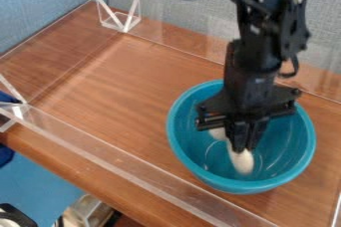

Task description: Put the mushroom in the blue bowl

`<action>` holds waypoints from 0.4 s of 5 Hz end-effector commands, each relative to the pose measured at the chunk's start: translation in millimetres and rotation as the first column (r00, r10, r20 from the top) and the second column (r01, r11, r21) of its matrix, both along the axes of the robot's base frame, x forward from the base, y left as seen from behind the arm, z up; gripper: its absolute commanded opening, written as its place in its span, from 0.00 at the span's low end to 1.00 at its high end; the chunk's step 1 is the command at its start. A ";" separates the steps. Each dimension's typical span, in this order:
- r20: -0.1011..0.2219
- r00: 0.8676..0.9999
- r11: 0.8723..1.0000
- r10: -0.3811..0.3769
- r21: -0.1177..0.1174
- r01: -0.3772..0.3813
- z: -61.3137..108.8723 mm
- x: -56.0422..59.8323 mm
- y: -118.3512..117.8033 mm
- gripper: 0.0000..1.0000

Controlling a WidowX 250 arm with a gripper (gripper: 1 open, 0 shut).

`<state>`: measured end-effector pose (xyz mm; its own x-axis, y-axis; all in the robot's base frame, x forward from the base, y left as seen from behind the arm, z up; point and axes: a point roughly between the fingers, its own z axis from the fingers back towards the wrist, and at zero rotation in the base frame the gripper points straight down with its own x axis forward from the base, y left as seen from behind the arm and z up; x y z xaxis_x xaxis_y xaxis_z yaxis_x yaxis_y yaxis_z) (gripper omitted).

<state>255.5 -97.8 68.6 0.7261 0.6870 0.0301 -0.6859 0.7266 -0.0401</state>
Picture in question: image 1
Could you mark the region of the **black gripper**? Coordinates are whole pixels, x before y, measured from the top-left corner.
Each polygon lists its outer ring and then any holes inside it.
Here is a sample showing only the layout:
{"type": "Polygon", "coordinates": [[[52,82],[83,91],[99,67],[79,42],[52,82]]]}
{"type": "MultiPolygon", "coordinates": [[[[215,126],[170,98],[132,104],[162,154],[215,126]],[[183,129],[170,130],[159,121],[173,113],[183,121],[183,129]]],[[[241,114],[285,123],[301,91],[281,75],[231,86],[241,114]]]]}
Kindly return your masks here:
{"type": "Polygon", "coordinates": [[[238,41],[227,45],[222,88],[195,106],[197,129],[222,128],[237,153],[255,149],[270,119],[294,114],[301,97],[298,89],[274,85],[277,70],[253,71],[250,61],[239,66],[239,51],[238,41]]]}

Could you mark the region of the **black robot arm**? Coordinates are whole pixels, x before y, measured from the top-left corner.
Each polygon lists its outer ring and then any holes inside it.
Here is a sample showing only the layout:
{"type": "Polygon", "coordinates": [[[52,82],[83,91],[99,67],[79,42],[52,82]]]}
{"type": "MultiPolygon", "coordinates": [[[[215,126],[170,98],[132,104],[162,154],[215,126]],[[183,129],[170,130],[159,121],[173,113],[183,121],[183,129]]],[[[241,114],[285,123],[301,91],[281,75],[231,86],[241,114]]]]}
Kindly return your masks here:
{"type": "Polygon", "coordinates": [[[296,113],[301,91],[277,86],[300,68],[297,54],[306,50],[308,0],[231,0],[237,8],[239,38],[226,49],[223,85],[197,105],[199,130],[219,128],[237,153],[253,150],[269,121],[296,113]],[[293,71],[281,71],[289,61],[293,71]]]}

